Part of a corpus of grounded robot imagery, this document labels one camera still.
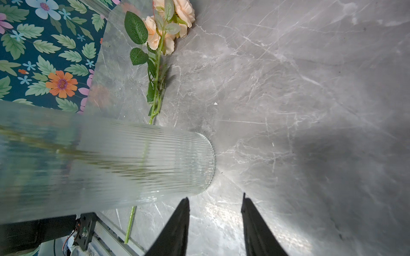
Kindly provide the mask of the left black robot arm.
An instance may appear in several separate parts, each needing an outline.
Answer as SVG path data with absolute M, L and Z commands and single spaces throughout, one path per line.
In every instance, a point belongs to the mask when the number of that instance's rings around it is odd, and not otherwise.
M 1 255 L 11 256 L 36 249 L 41 243 L 69 235 L 76 215 L 1 224 Z

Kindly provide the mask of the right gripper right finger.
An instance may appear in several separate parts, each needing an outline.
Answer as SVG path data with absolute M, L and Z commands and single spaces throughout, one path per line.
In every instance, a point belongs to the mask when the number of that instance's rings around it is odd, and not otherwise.
M 241 213 L 248 256 L 288 256 L 245 193 L 243 193 Z

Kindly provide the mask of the artificial flower bunch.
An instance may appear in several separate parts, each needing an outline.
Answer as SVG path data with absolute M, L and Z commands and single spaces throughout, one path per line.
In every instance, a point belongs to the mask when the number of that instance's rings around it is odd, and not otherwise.
M 160 114 L 165 94 L 165 77 L 168 65 L 163 59 L 175 51 L 175 39 L 185 37 L 195 22 L 190 1 L 153 1 L 153 15 L 145 19 L 127 11 L 124 28 L 129 38 L 138 46 L 131 49 L 132 65 L 147 65 L 147 103 L 149 124 L 153 125 Z

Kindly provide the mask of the aluminium mounting rail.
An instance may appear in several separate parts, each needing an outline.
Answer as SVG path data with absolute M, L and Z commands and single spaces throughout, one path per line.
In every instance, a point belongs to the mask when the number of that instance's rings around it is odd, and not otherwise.
M 66 246 L 70 256 L 143 256 L 145 250 L 133 240 L 125 242 L 126 233 L 101 213 L 97 215 L 94 236 L 83 251 L 74 242 Z

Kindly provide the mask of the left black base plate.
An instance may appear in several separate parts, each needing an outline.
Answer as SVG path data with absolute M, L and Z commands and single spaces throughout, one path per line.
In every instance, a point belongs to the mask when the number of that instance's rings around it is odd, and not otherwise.
M 83 251 L 88 249 L 89 243 L 94 236 L 97 215 L 95 213 L 81 214 L 76 221 L 77 234 L 74 238 L 74 244 L 78 245 Z

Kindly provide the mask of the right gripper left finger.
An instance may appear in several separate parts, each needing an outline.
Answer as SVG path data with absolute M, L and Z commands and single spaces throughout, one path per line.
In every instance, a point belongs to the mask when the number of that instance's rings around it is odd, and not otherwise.
M 162 232 L 145 256 L 185 256 L 190 223 L 190 202 L 180 201 Z

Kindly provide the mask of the clear glass vase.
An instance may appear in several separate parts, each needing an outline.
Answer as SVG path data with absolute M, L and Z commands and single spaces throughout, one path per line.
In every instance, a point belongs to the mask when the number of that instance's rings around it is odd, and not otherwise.
M 215 153 L 202 134 L 1 102 L 1 223 L 197 195 Z

